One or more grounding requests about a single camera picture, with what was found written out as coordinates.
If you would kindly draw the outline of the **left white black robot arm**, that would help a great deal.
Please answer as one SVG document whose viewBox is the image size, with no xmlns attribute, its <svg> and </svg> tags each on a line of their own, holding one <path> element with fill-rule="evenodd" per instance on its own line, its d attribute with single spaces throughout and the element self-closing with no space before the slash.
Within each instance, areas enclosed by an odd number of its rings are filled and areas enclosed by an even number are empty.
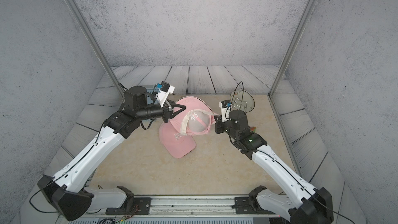
<svg viewBox="0 0 398 224">
<path fill-rule="evenodd" d="M 144 120 L 161 118 L 164 122 L 176 117 L 185 106 L 168 101 L 175 90 L 167 82 L 156 86 L 158 92 L 149 93 L 142 86 L 124 92 L 124 102 L 104 120 L 97 136 L 63 169 L 54 176 L 44 175 L 37 183 L 39 191 L 65 219 L 75 221 L 97 209 L 106 209 L 111 215 L 133 215 L 134 194 L 123 186 L 114 189 L 89 189 L 85 186 L 103 160 Z"/>
</svg>

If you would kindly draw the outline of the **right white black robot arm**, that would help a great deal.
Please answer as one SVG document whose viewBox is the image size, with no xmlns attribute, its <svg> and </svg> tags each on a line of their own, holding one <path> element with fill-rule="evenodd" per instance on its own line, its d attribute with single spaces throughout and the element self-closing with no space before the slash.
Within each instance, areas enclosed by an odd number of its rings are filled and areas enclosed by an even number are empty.
<svg viewBox="0 0 398 224">
<path fill-rule="evenodd" d="M 325 188 L 317 189 L 288 167 L 264 138 L 251 131 L 245 112 L 233 110 L 228 119 L 215 116 L 215 132 L 226 133 L 231 144 L 270 175 L 285 193 L 278 195 L 259 186 L 250 194 L 253 209 L 270 211 L 291 224 L 334 222 L 331 194 Z"/>
</svg>

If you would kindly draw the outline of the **pink baseball cap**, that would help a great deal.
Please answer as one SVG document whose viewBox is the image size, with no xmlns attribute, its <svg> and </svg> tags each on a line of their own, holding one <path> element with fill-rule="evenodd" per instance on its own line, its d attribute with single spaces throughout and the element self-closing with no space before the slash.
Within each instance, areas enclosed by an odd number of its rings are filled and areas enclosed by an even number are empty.
<svg viewBox="0 0 398 224">
<path fill-rule="evenodd" d="M 196 148 L 196 142 L 191 136 L 181 135 L 169 122 L 160 125 L 159 139 L 169 154 L 176 159 L 184 157 Z"/>
<path fill-rule="evenodd" d="M 186 96 L 176 103 L 185 105 L 186 118 L 182 123 L 171 125 L 182 135 L 196 136 L 208 134 L 215 124 L 216 114 L 204 101 L 195 96 Z"/>
</svg>

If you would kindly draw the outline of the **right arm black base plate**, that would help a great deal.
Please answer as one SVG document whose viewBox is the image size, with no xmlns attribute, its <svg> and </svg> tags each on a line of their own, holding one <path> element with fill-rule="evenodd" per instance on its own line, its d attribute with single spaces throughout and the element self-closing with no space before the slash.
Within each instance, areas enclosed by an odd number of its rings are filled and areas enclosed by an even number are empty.
<svg viewBox="0 0 398 224">
<path fill-rule="evenodd" d="M 270 215 L 274 214 L 273 212 L 263 210 L 258 203 L 252 197 L 235 197 L 234 204 L 231 206 L 232 209 L 235 210 L 238 215 L 247 215 L 247 214 L 255 214 L 255 215 Z"/>
</svg>

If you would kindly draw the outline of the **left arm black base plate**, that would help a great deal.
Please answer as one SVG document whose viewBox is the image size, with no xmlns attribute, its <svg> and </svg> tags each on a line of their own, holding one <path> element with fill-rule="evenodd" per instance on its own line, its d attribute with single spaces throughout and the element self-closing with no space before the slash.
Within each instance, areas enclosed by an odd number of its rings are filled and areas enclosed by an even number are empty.
<svg viewBox="0 0 398 224">
<path fill-rule="evenodd" d="M 106 215 L 149 215 L 151 198 L 149 197 L 132 197 L 119 208 L 107 208 Z"/>
</svg>

